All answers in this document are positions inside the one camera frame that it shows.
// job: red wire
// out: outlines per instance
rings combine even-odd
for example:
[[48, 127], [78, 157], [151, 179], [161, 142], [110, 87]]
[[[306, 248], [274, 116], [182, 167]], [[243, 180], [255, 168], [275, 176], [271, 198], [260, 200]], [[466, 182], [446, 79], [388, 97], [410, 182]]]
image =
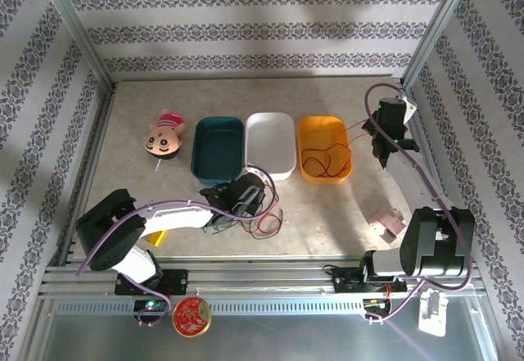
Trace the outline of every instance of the red wire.
[[390, 304], [391, 303], [391, 285], [389, 283], [386, 284], [386, 291], [387, 291], [387, 296], [386, 296], [386, 303], [387, 304]]
[[[349, 128], [347, 129], [344, 129], [342, 132], [340, 132], [339, 134], [337, 134], [337, 137], [335, 138], [335, 141], [338, 139], [338, 137], [343, 134], [344, 132], [347, 132], [349, 131], [350, 129], [354, 128], [355, 126], [359, 125], [359, 124], [363, 124], [364, 122], [366, 122], [367, 120], [362, 120], [362, 121], [359, 121], [357, 122], [356, 124], [353, 124], [351, 125]], [[328, 148], [305, 148], [304, 150], [302, 150], [301, 152], [301, 155], [304, 156], [304, 152], [306, 151], [317, 151], [317, 152], [328, 152], [329, 150], [333, 149], [334, 147], [337, 147], [337, 146], [341, 146], [341, 147], [344, 147], [346, 150], [347, 150], [347, 153], [348, 153], [348, 159], [346, 161], [346, 163], [344, 163], [344, 165], [342, 166], [342, 168], [336, 173], [336, 174], [330, 174], [328, 172], [329, 170], [329, 166], [331, 165], [331, 156], [328, 155], [327, 156], [327, 165], [324, 165], [324, 163], [319, 160], [318, 158], [315, 158], [313, 156], [307, 158], [304, 162], [302, 162], [302, 167], [304, 168], [305, 167], [305, 164], [309, 161], [309, 160], [314, 160], [316, 161], [322, 168], [323, 168], [323, 172], [321, 174], [318, 174], [316, 175], [315, 177], [316, 178], [335, 178], [335, 177], [338, 177], [339, 175], [341, 175], [344, 171], [346, 171], [347, 167], [350, 165], [350, 160], [351, 160], [351, 149], [350, 149], [350, 145], [353, 141], [355, 141], [357, 138], [361, 138], [362, 136], [366, 136], [367, 133], [362, 133], [360, 134], [359, 136], [357, 136], [356, 138], [354, 138], [353, 140], [351, 140], [350, 142], [348, 142], [347, 145], [345, 144], [342, 144], [341, 142], [334, 142], [330, 147]]]
[[[271, 207], [269, 208], [270, 210], [272, 210], [272, 209], [274, 208], [274, 206], [276, 206], [277, 203], [280, 201], [280, 196], [277, 194], [276, 191], [274, 191], [274, 190], [271, 188], [270, 185], [268, 185], [267, 183], [266, 183], [265, 185], [266, 185], [266, 186], [271, 190], [271, 192], [275, 195], [275, 200], [274, 200], [273, 204], [271, 205]], [[267, 218], [275, 218], [275, 219], [278, 221], [278, 226], [277, 226], [274, 230], [271, 230], [271, 231], [262, 230], [262, 228], [260, 227], [260, 225], [262, 224], [262, 222], [264, 222], [264, 220], [267, 219]], [[247, 226], [248, 226], [247, 228], [246, 228], [246, 226], [244, 225], [243, 222], [241, 222], [241, 225], [242, 225], [242, 228], [244, 229], [244, 231], [250, 233], [250, 234], [253, 236], [253, 238], [255, 238], [255, 239], [257, 239], [257, 240], [263, 240], [263, 239], [265, 239], [265, 238], [269, 238], [269, 237], [263, 237], [263, 238], [261, 237], [261, 238], [257, 238], [257, 237], [254, 236], [254, 233], [258, 231], [258, 232], [261, 232], [262, 234], [264, 234], [265, 236], [270, 236], [270, 237], [272, 237], [272, 236], [276, 235], [276, 234], [280, 231], [280, 229], [281, 229], [281, 227], [282, 227], [282, 220], [281, 220], [277, 215], [275, 215], [275, 214], [269, 212], [269, 213], [267, 213], [266, 215], [264, 215], [262, 218], [260, 218], [260, 219], [258, 220], [258, 222], [257, 222], [257, 224], [256, 224], [256, 229], [255, 229], [255, 230], [251, 230], [251, 223], [249, 223], [249, 224], [247, 225]]]

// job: striped wall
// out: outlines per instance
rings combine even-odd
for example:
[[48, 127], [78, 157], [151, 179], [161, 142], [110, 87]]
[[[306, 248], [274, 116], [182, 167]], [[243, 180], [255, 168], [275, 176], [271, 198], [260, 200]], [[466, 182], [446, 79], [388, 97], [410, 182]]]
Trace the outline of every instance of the striped wall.
[[71, 0], [114, 80], [401, 76], [441, 0]]
[[511, 359], [524, 359], [523, 12], [461, 0], [411, 91], [447, 195], [476, 217], [473, 254]]
[[0, 0], [0, 360], [16, 359], [104, 97], [50, 0]]

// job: yellow block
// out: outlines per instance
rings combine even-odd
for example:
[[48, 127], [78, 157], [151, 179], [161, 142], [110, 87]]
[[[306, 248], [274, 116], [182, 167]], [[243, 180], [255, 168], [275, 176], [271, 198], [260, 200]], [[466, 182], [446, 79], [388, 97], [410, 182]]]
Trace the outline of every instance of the yellow block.
[[147, 239], [147, 242], [150, 244], [153, 244], [154, 246], [160, 245], [162, 242], [162, 238], [164, 238], [165, 230], [162, 230], [161, 232], [154, 232], [152, 233], [149, 238]]

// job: small toy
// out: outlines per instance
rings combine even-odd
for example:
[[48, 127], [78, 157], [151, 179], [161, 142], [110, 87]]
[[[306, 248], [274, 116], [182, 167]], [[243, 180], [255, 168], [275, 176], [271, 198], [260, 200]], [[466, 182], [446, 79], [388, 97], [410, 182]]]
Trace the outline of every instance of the small toy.
[[158, 159], [157, 171], [162, 159], [173, 159], [178, 154], [182, 144], [178, 136], [186, 130], [186, 124], [177, 113], [162, 109], [158, 122], [149, 124], [149, 129], [149, 136], [144, 136], [142, 140], [146, 151]]

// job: cable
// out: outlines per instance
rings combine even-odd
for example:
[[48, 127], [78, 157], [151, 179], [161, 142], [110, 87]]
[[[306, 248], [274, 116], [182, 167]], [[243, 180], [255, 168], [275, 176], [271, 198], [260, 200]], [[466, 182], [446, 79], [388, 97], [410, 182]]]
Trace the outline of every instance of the cable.
[[[254, 166], [254, 165], [247, 165], [246, 167], [260, 171], [269, 180], [269, 184], [270, 184], [271, 190], [275, 191], [275, 192], [277, 191], [277, 188], [275, 187], [275, 182], [273, 181], [273, 179], [271, 178], [271, 176], [269, 175], [269, 173], [267, 171], [265, 171], [264, 169], [261, 169], [258, 166]], [[116, 231], [116, 229], [119, 228], [126, 220], [128, 220], [129, 218], [132, 218], [135, 215], [140, 215], [140, 214], [142, 214], [144, 212], [151, 211], [151, 210], [154, 210], [154, 209], [157, 209], [157, 208], [162, 208], [164, 206], [168, 206], [169, 208], [173, 208], [173, 205], [180, 204], [181, 207], [199, 207], [199, 208], [202, 208], [204, 210], [210, 210], [210, 211], [215, 212], [217, 214], [221, 214], [223, 216], [227, 216], [228, 218], [231, 218], [231, 219], [236, 219], [236, 220], [240, 220], [240, 221], [251, 221], [251, 220], [254, 220], [254, 219], [263, 218], [266, 214], [269, 214], [269, 211], [273, 207], [273, 203], [274, 202], [275, 202], [275, 194], [273, 194], [273, 196], [271, 198], [271, 203], [269, 203], [269, 208], [267, 210], [264, 210], [264, 211], [260, 212], [259, 214], [255, 215], [255, 216], [250, 216], [250, 217], [238, 216], [238, 215], [235, 215], [235, 214], [231, 214], [230, 212], [220, 210], [220, 209], [218, 209], [216, 207], [213, 207], [213, 206], [211, 206], [209, 204], [200, 203], [198, 201], [190, 201], [190, 200], [167, 200], [167, 201], [158, 201], [157, 203], [152, 203], [152, 204], [149, 204], [149, 205], [145, 205], [143, 207], [137, 208], [134, 211], [129, 212], [128, 214], [124, 215], [122, 218], [117, 220], [115, 223], [113, 223], [113, 225], [109, 228], [109, 230], [107, 230], [104, 233], [104, 235], [102, 237], [100, 237], [100, 239], [95, 244], [95, 246], [89, 251], [89, 253], [86, 256], [85, 260], [80, 265], [79, 269], [76, 271], [76, 276], [78, 277], [78, 276], [82, 275], [85, 272], [85, 270], [87, 269], [89, 263], [91, 263], [91, 260], [93, 259], [95, 254], [100, 250], [100, 248], [102, 247], [104, 242], [107, 241], [107, 239], [111, 236], [111, 234], [113, 234]]]
[[225, 232], [226, 230], [235, 226], [237, 223], [238, 223], [237, 220], [233, 220], [232, 222], [225, 223], [224, 225], [222, 225], [222, 227], [220, 227], [218, 224], [214, 226], [210, 226], [210, 227], [214, 229], [215, 232], [213, 233], [213, 235], [215, 235], [215, 234], [220, 234], [221, 232]]
[[[271, 192], [274, 195], [273, 205], [269, 206], [269, 210], [272, 210], [274, 208], [274, 206], [276, 206], [278, 204], [278, 202], [280, 201], [280, 196], [278, 195], [277, 191], [272, 189], [271, 186], [269, 186], [267, 183], [265, 185], [271, 190]], [[283, 213], [282, 209], [278, 210], [278, 215], [279, 216], [277, 216], [277, 215], [275, 215], [275, 214], [273, 214], [271, 212], [267, 213], [266, 215], [264, 215], [262, 218], [259, 219], [259, 221], [256, 224], [255, 230], [251, 230], [251, 225], [254, 222], [253, 220], [251, 220], [247, 224], [247, 227], [246, 227], [246, 225], [243, 222], [241, 222], [241, 225], [242, 225], [242, 228], [244, 229], [244, 231], [248, 232], [254, 239], [256, 239], [258, 241], [267, 240], [267, 239], [269, 239], [271, 237], [275, 237], [280, 232], [280, 229], [282, 228], [282, 223], [283, 223], [283, 220], [284, 220], [284, 213]], [[277, 227], [274, 230], [267, 231], [267, 230], [263, 230], [262, 229], [261, 224], [267, 218], [275, 218], [278, 221], [278, 225], [277, 225]], [[261, 232], [262, 234], [264, 234], [265, 237], [258, 237], [258, 236], [256, 236], [255, 234], [256, 234], [257, 231]]]
[[463, 290], [467, 285], [469, 285], [470, 281], [472, 280], [472, 275], [473, 275], [473, 259], [472, 259], [472, 255], [471, 255], [471, 251], [469, 250], [469, 247], [468, 247], [468, 242], [466, 241], [466, 238], [464, 237], [464, 234], [462, 233], [462, 230], [460, 230], [460, 227], [459, 225], [457, 224], [457, 222], [455, 221], [453, 215], [449, 212], [448, 208], [445, 206], [444, 202], [440, 199], [439, 197], [439, 194], [437, 193], [437, 191], [435, 190], [435, 188], [433, 187], [433, 185], [431, 185], [431, 182], [430, 180], [428, 179], [428, 177], [426, 176], [426, 173], [424, 172], [424, 169], [422, 168], [422, 166], [414, 159], [411, 157], [410, 154], [408, 154], [408, 152], [402, 148], [399, 144], [397, 144], [395, 142], [395, 140], [393, 140], [387, 133], [384, 129], [381, 128], [381, 126], [378, 124], [378, 122], [373, 118], [373, 114], [372, 112], [370, 111], [369, 109], [369, 93], [375, 89], [375, 88], [378, 88], [378, 87], [388, 87], [388, 88], [392, 88], [394, 90], [396, 90], [398, 93], [402, 93], [395, 85], [392, 85], [392, 84], [388, 84], [388, 83], [377, 83], [377, 84], [374, 84], [372, 85], [368, 91], [366, 91], [366, 94], [364, 95], [364, 107], [366, 108], [366, 113], [368, 114], [368, 117], [369, 117], [369, 121], [373, 124], [373, 126], [375, 127], [375, 129], [394, 147], [396, 148], [402, 155], [404, 155], [406, 157], [406, 159], [409, 161], [409, 163], [418, 171], [418, 173], [420, 174], [420, 177], [422, 178], [424, 184], [426, 185], [427, 187], [427, 190], [430, 192], [431, 196], [433, 197], [433, 199], [435, 200], [435, 202], [439, 205], [439, 207], [442, 209], [442, 212], [444, 212], [444, 215], [445, 217], [449, 220], [449, 223], [451, 223], [451, 226], [453, 227], [453, 230], [457, 233], [457, 238], [458, 238], [458, 242], [460, 243], [460, 246], [464, 249], [464, 253], [465, 253], [465, 260], [467, 261], [467, 264], [468, 264], [468, 268], [467, 268], [467, 273], [466, 273], [466, 277], [464, 278], [464, 281], [462, 284], [456, 286], [456, 287], [451, 287], [451, 286], [446, 286], [446, 285], [442, 285], [438, 282], [435, 282], [433, 280], [431, 280], [430, 278], [428, 277], [424, 277], [424, 276], [420, 276], [420, 277], [409, 277], [409, 276], [399, 276], [399, 278], [404, 278], [404, 279], [407, 279], [407, 278], [417, 278], [418, 280], [420, 280], [420, 283], [408, 294], [408, 296], [406, 297], [406, 299], [395, 309], [393, 310], [392, 312], [390, 312], [385, 318], [382, 318], [380, 317], [379, 315], [377, 314], [368, 314], [374, 318], [376, 318], [377, 320], [381, 320], [381, 321], [384, 321], [384, 320], [387, 320], [389, 318], [392, 318], [393, 316], [395, 316], [402, 308], [404, 308], [404, 306], [408, 303], [408, 301], [415, 295], [415, 293], [420, 290], [420, 288], [424, 285], [425, 282], [427, 283], [431, 283], [434, 287], [438, 287], [442, 290], [446, 290], [446, 291], [461, 291]]
[[350, 162], [351, 162], [351, 149], [350, 149], [350, 145], [351, 143], [356, 140], [357, 138], [360, 138], [362, 136], [366, 136], [367, 133], [363, 133], [359, 136], [357, 136], [356, 138], [354, 138], [353, 140], [351, 140], [350, 142], [348, 142], [347, 144], [342, 144], [341, 142], [336, 142], [337, 139], [343, 134], [343, 133], [346, 133], [348, 132], [349, 130], [351, 130], [352, 128], [354, 128], [355, 126], [359, 125], [359, 124], [363, 124], [365, 123], [367, 120], [361, 120], [353, 125], [351, 125], [349, 128], [346, 128], [344, 130], [342, 130], [339, 134], [337, 134], [337, 136], [334, 138], [334, 143], [328, 147], [328, 148], [305, 148], [304, 150], [302, 150], [301, 154], [300, 154], [300, 157], [304, 157], [304, 153], [306, 151], [316, 151], [316, 152], [326, 152], [328, 153], [328, 151], [330, 151], [331, 149], [333, 149], [334, 147], [343, 147], [346, 151], [347, 151], [347, 155], [348, 155], [348, 158], [347, 158], [347, 161], [343, 164], [342, 168], [336, 173], [336, 174], [330, 174], [328, 172], [329, 170], [329, 166], [331, 165], [331, 162], [332, 162], [332, 158], [330, 155], [327, 155], [327, 165], [325, 165], [320, 159], [318, 158], [315, 158], [314, 156], [311, 156], [309, 158], [307, 158], [306, 160], [304, 160], [302, 162], [302, 168], [304, 169], [305, 168], [305, 165], [310, 161], [310, 160], [313, 160], [314, 162], [318, 163], [322, 168], [323, 168], [323, 172], [321, 174], [318, 174], [318, 175], [315, 175], [316, 178], [335, 178], [335, 177], [338, 177], [339, 175], [341, 175], [342, 173], [344, 173], [346, 171], [346, 169], [348, 168], [348, 166], [350, 165]]
[[138, 316], [137, 316], [137, 320], [138, 320], [138, 325], [139, 326], [142, 326], [143, 324], [146, 324], [147, 326], [149, 327], [153, 327], [155, 324], [159, 323], [160, 320], [162, 318], [164, 318], [164, 316], [166, 316], [167, 314], [169, 314], [169, 312], [171, 312], [171, 308], [173, 307], [173, 305], [171, 304], [171, 301], [169, 301], [169, 297], [168, 296], [164, 296], [162, 293], [158, 292], [158, 291], [154, 291], [154, 290], [151, 290], [151, 289], [148, 289], [147, 287], [141, 285], [140, 283], [138, 282], [135, 282], [133, 279], [131, 279], [130, 277], [128, 277], [127, 275], [123, 275], [122, 276], [129, 282], [131, 283], [133, 286], [137, 287], [138, 289], [142, 290], [142, 291], [145, 291], [146, 293], [149, 293], [153, 296], [157, 296], [157, 297], [160, 297], [162, 300], [165, 301], [166, 303], [166, 308], [164, 309], [164, 313], [162, 315], [160, 315], [157, 319], [153, 320], [152, 322], [149, 322], [149, 323], [144, 323], [141, 319], [142, 317], [142, 313], [145, 312], [147, 309], [140, 309], [140, 312], [138, 312]]
[[387, 289], [386, 303], [391, 306], [391, 285], [389, 283], [386, 284], [386, 289]]

